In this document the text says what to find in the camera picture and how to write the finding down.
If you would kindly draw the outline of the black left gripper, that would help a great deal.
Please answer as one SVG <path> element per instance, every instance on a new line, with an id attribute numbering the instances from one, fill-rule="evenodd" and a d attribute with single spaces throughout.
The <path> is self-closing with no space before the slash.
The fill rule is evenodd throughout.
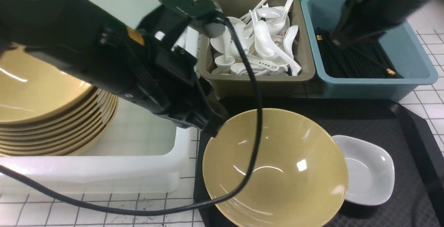
<path id="1" fill-rule="evenodd" d="M 227 116 L 222 107 L 210 102 L 211 86 L 194 70 L 197 59 L 176 46 L 187 27 L 185 19 L 163 5 L 141 20 L 138 30 L 145 31 L 145 51 L 137 70 L 150 81 L 147 85 L 141 82 L 140 88 L 154 102 L 151 111 L 155 115 L 215 137 Z"/>

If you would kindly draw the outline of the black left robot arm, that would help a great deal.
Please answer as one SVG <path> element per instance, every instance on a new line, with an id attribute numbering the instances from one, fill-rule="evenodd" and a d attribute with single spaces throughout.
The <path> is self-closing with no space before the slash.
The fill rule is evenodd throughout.
<path id="1" fill-rule="evenodd" d="M 61 71 L 171 120 L 216 136 L 227 121 L 212 104 L 197 59 L 176 41 L 187 27 L 220 36 L 211 0 L 159 0 L 136 29 L 89 0 L 1 0 L 1 53 L 12 44 Z"/>

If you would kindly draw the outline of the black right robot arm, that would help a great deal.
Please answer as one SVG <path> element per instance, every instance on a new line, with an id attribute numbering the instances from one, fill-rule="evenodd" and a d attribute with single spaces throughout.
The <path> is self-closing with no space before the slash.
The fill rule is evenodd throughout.
<path id="1" fill-rule="evenodd" d="M 379 39 L 387 30 L 401 25 L 430 0 L 346 0 L 331 40 L 338 47 L 348 47 Z"/>

